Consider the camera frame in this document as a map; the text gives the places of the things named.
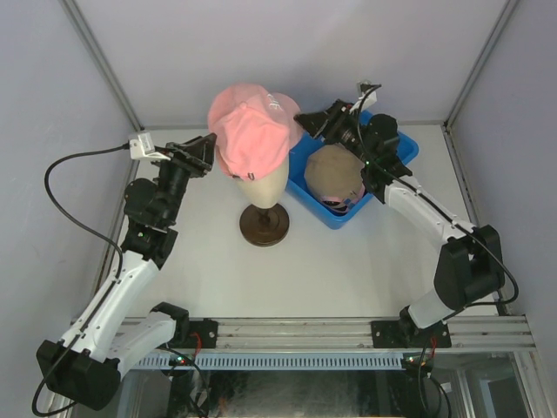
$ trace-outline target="pink baseball cap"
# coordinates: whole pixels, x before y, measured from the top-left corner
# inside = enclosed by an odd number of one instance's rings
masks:
[[[238,83],[212,102],[207,124],[217,134],[217,161],[223,172],[258,180],[284,162],[302,138],[294,121],[299,107],[288,96],[257,84]]]

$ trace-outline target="beige hat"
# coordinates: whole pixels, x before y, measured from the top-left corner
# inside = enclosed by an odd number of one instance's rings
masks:
[[[337,213],[347,213],[366,193],[364,167],[342,145],[324,145],[307,159],[304,178],[313,197]]]

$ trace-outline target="blue plastic bin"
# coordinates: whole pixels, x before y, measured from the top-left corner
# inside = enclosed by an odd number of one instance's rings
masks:
[[[372,114],[368,111],[362,113],[360,121],[362,124],[367,124]],[[400,142],[397,153],[399,158],[404,164],[408,164],[410,161],[418,155],[418,144],[407,137],[404,133],[399,132]],[[339,229],[346,222],[354,217],[356,213],[369,202],[373,195],[366,193],[362,200],[358,202],[350,212],[340,215],[338,213],[332,212],[325,206],[321,205],[312,194],[307,189],[307,184],[304,179],[305,165],[307,164],[307,159],[310,155],[316,152],[319,148],[323,146],[323,142],[317,139],[312,139],[307,133],[304,134],[299,143],[290,150],[290,171],[288,173],[288,184],[286,190],[298,199],[307,209],[310,210],[315,216],[317,216],[321,221],[330,227],[331,229]]]

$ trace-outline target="white wall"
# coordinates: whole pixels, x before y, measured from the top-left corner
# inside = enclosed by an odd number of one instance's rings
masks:
[[[460,114],[455,136],[480,207],[500,232],[557,388],[557,2],[519,5]]]
[[[145,126],[206,125],[238,81],[305,111],[380,82],[375,109],[445,120],[505,0],[78,0]]]
[[[3,1],[0,21],[0,415],[19,418],[32,416],[38,346],[83,309],[104,249],[50,203],[44,171],[124,143],[131,127],[58,2]],[[107,233],[129,167],[126,152],[69,162],[53,191]]]

